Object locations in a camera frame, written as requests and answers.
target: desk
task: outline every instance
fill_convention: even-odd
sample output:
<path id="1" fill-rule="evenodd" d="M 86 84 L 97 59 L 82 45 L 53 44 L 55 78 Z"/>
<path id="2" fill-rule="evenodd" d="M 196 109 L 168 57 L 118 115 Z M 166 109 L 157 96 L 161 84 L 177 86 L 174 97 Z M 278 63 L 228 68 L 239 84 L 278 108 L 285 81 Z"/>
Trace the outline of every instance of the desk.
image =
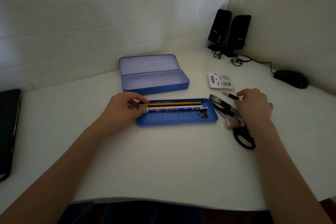
<path id="1" fill-rule="evenodd" d="M 317 88 L 294 88 L 254 62 L 242 67 L 203 48 L 177 55 L 187 90 L 148 99 L 208 98 L 209 72 L 230 75 L 235 89 L 259 88 L 275 106 L 272 120 L 318 200 L 336 195 L 336 98 Z M 73 143 L 122 90 L 119 71 L 26 92 L 22 99 L 12 173 L 0 183 L 3 212 Z M 266 208 L 256 155 L 234 139 L 223 117 L 214 124 L 141 128 L 134 122 L 106 140 L 74 202 L 146 199 L 216 209 Z"/>

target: black speaker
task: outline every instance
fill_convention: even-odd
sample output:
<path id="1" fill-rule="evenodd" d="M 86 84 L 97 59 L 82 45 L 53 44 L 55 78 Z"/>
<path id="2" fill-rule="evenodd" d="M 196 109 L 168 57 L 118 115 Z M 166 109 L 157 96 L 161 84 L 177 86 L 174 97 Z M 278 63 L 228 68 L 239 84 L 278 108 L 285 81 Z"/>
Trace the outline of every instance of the black speaker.
<path id="1" fill-rule="evenodd" d="M 221 45 L 229 28 L 230 21 L 231 12 L 219 9 L 217 11 L 215 20 L 213 21 L 208 40 L 215 43 L 216 45 Z"/>
<path id="2" fill-rule="evenodd" d="M 245 46 L 247 30 L 249 29 L 251 15 L 237 15 L 233 18 L 227 48 L 240 50 Z"/>

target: wall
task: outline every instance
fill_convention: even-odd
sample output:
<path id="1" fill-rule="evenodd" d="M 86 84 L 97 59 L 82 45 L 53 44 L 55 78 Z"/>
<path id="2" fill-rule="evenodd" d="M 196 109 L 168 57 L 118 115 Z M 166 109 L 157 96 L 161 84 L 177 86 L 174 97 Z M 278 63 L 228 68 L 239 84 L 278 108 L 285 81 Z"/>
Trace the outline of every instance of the wall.
<path id="1" fill-rule="evenodd" d="M 124 56 L 205 47 L 229 0 L 0 0 L 0 90 L 116 70 Z"/>
<path id="2" fill-rule="evenodd" d="M 233 14 L 251 14 L 242 54 L 294 69 L 336 95 L 336 0 L 230 0 Z"/>

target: pencil case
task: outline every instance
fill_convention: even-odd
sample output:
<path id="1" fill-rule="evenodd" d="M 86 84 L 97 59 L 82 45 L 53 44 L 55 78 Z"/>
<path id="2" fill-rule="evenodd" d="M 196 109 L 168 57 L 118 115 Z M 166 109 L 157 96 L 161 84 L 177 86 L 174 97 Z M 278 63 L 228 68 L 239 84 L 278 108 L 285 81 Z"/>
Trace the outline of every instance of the pencil case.
<path id="1" fill-rule="evenodd" d="M 175 55 L 126 57 L 119 63 L 123 91 L 148 95 L 189 87 Z"/>
<path id="2" fill-rule="evenodd" d="M 162 125 L 178 125 L 178 124 L 197 124 L 197 123 L 213 123 L 218 120 L 217 113 L 212 107 L 212 103 L 207 98 L 190 98 L 190 99 L 165 99 L 165 100 L 150 100 L 151 102 L 194 102 L 202 101 L 206 110 L 188 110 L 177 112 L 149 112 L 139 118 L 136 122 L 139 126 L 162 126 Z"/>

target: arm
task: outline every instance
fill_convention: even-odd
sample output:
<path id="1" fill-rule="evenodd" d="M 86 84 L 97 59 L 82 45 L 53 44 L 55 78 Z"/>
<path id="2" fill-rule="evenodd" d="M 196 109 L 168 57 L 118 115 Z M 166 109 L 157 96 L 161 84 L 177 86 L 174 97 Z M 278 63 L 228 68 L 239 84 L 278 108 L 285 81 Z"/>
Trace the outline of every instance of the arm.
<path id="1" fill-rule="evenodd" d="M 131 110 L 134 99 L 149 102 L 132 92 L 113 96 L 101 116 L 0 215 L 0 223 L 57 223 L 103 140 L 144 114 Z"/>
<path id="2" fill-rule="evenodd" d="M 235 103 L 256 143 L 263 192 L 274 222 L 331 224 L 284 148 L 267 96 L 258 89 L 245 89 L 237 96 L 244 96 Z"/>

